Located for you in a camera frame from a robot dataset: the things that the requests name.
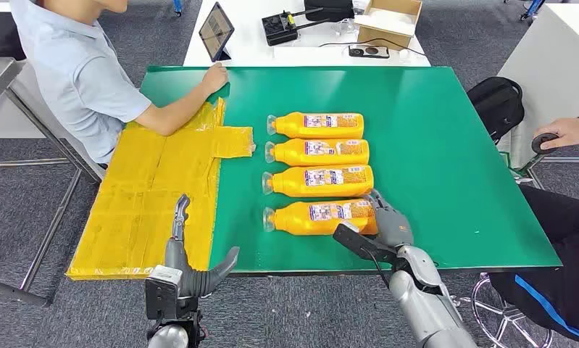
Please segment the person's right hand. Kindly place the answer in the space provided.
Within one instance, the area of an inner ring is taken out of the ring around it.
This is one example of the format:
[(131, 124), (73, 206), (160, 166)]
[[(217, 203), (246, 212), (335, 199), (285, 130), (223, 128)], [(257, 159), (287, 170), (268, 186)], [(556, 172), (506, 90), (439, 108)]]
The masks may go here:
[(555, 133), (559, 138), (543, 142), (542, 150), (556, 149), (579, 144), (579, 118), (560, 118), (535, 131), (534, 136), (542, 133)]
[(209, 96), (219, 91), (228, 82), (228, 71), (220, 62), (213, 64), (204, 74), (201, 87)]

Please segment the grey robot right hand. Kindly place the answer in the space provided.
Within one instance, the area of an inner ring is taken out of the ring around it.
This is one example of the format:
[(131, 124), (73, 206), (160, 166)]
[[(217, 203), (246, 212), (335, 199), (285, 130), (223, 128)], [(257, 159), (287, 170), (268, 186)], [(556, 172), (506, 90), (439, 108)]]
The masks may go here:
[(383, 196), (373, 189), (365, 196), (375, 213), (377, 236), (375, 240), (387, 247), (413, 245), (414, 235), (407, 217), (392, 207)]

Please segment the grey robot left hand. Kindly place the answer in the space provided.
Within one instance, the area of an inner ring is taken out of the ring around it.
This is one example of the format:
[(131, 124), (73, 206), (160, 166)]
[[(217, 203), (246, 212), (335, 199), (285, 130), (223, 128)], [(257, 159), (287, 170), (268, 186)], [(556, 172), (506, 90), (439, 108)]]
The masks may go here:
[(186, 208), (190, 202), (186, 194), (181, 194), (175, 205), (171, 237), (165, 247), (164, 265), (183, 272), (180, 277), (180, 297), (200, 298), (209, 296), (230, 274), (237, 264), (240, 248), (233, 246), (226, 254), (225, 259), (211, 270), (193, 269), (188, 264), (184, 239), (185, 222), (188, 219)]

